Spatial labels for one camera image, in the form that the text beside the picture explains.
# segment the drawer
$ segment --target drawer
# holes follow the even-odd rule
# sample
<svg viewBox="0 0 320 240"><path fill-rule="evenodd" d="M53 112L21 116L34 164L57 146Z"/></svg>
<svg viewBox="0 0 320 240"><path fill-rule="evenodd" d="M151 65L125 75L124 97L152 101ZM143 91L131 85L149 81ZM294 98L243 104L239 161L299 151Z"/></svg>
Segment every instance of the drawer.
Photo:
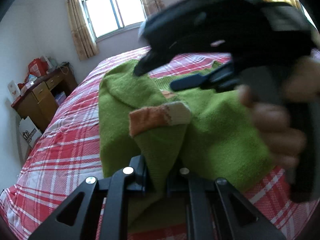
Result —
<svg viewBox="0 0 320 240"><path fill-rule="evenodd" d="M33 89L33 94L35 95L36 99L40 102L47 94L50 93L47 84L42 82L36 88Z"/></svg>
<svg viewBox="0 0 320 240"><path fill-rule="evenodd" d="M52 78L50 78L46 83L49 90L53 89L56 85L58 85L63 80L63 73L55 74Z"/></svg>

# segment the window frame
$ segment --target window frame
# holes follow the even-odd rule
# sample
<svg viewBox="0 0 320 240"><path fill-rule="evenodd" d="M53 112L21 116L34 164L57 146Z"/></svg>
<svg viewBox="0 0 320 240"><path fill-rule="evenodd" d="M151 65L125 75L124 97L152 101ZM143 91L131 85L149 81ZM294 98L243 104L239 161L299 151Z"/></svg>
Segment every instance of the window frame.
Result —
<svg viewBox="0 0 320 240"><path fill-rule="evenodd" d="M91 33L94 36L96 41L101 41L101 40L103 40L105 38L108 38L110 36L116 35L118 33L121 33L121 32L127 31L127 30L131 30L131 29L134 29L134 28L139 28L143 23L143 22L139 22L139 23L134 23L134 24L125 26L124 22L123 22L123 19L122 19L121 11L120 11L120 8L119 8L117 0L115 0L116 4L113 3L113 0L110 0L111 6L112 6L112 10L113 10L113 14L115 16L115 19L116 19L116 22L117 22L117 25L118 25L118 29L116 29L116 30L114 30L112 32L106 33L106 34L104 34L102 36L97 37L96 33L94 32L94 28L93 28L93 25L92 25L92 22L91 22L91 19L90 19L90 14L89 14L89 11L88 11L88 8L87 8L86 1L87 0L81 0L81 4L82 4L82 7L83 7L83 10L84 10L84 13L85 13L85 17L87 18ZM141 7L142 7L142 11L143 11L144 17L145 17L145 19L147 19L147 15L146 15L142 0L140 0L140 2L141 2ZM116 13L116 8L118 9L120 19L118 19L118 15Z"/></svg>

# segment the plaid bedsheet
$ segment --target plaid bedsheet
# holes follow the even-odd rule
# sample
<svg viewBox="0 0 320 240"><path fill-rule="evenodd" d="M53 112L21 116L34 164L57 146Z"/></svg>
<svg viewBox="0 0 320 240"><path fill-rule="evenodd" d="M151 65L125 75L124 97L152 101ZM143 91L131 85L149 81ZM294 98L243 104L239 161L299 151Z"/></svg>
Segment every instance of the plaid bedsheet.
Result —
<svg viewBox="0 0 320 240"><path fill-rule="evenodd" d="M0 196L0 215L18 239L27 239L52 211L88 176L102 179L99 159L98 91L103 75L129 60L140 59L148 48L102 61L60 106L51 124L32 150L12 187ZM228 54L177 56L150 73L160 78L226 62ZM284 170L276 167L245 196L287 239L294 239L311 217L318 201L295 204L288 199ZM129 235L130 240L187 239L185 225Z"/></svg>

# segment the green sweater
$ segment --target green sweater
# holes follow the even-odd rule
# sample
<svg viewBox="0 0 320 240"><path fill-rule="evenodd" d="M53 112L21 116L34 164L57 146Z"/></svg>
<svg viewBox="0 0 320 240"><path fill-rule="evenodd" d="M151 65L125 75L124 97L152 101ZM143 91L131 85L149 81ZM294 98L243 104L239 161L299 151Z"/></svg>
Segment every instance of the green sweater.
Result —
<svg viewBox="0 0 320 240"><path fill-rule="evenodd" d="M137 62L131 60L108 72L99 91L100 158L104 176L112 176L127 166L131 157L144 152L137 140L139 145L145 141L149 152L151 149L145 158L158 193L130 204L129 224L162 197L166 177L178 156L191 171L207 179L225 177L241 191L254 186L273 168L268 150L252 127L246 109L238 102L236 91L217 94L214 90L196 88L166 99L159 89L168 88L169 82L178 77L137 78L132 74ZM129 136L129 112L177 100L191 109L192 120L188 126L157 128L134 139ZM156 227L171 224L168 220L168 223L159 221L160 214L156 217ZM136 228L154 227L136 225Z"/></svg>

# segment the window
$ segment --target window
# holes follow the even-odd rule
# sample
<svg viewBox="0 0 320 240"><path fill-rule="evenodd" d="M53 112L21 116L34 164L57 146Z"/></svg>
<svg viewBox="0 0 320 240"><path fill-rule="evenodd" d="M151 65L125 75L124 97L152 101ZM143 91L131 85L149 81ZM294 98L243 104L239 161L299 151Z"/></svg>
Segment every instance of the window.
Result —
<svg viewBox="0 0 320 240"><path fill-rule="evenodd" d="M303 9L303 12L304 12L304 15L307 17L308 21L311 22L311 24L315 27L316 25L314 24L313 20L311 19L310 15L308 14L307 10L305 9L305 7L303 5L302 6L302 9Z"/></svg>
<svg viewBox="0 0 320 240"><path fill-rule="evenodd" d="M93 36L140 26L146 19L141 0L82 0Z"/></svg>

